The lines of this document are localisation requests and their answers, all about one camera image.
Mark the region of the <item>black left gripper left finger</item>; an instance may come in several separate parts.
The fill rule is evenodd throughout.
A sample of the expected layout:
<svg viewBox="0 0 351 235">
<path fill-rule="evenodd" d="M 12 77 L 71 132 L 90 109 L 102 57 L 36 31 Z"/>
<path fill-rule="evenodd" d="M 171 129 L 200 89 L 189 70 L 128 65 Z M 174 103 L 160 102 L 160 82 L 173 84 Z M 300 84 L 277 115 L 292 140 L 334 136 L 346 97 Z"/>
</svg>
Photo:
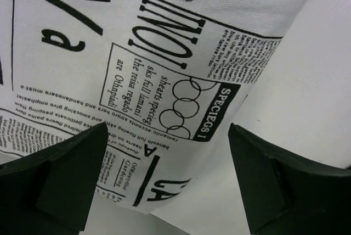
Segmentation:
<svg viewBox="0 0 351 235">
<path fill-rule="evenodd" d="M 1 165 L 1 234 L 84 231 L 107 147 L 107 126 Z"/>
</svg>

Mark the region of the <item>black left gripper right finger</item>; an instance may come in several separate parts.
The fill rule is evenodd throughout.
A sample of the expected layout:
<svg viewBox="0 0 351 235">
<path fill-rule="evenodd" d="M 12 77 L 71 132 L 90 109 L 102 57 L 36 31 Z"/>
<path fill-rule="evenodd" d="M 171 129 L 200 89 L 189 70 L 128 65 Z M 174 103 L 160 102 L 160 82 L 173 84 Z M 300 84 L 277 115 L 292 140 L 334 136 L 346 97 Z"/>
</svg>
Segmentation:
<svg viewBox="0 0 351 235">
<path fill-rule="evenodd" d="M 271 144 L 239 125 L 228 138 L 251 234 L 350 234 L 350 170 Z"/>
</svg>

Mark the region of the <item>newspaper print white cloth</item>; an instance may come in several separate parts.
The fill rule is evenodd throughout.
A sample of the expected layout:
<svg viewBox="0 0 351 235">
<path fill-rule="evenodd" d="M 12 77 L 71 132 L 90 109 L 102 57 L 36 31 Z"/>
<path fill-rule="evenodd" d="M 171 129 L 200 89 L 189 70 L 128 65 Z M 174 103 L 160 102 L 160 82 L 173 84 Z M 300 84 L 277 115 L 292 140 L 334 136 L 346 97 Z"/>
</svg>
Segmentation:
<svg viewBox="0 0 351 235">
<path fill-rule="evenodd" d="M 1 152 L 105 123 L 97 190 L 150 213 L 193 180 L 307 0 L 1 0 Z"/>
</svg>

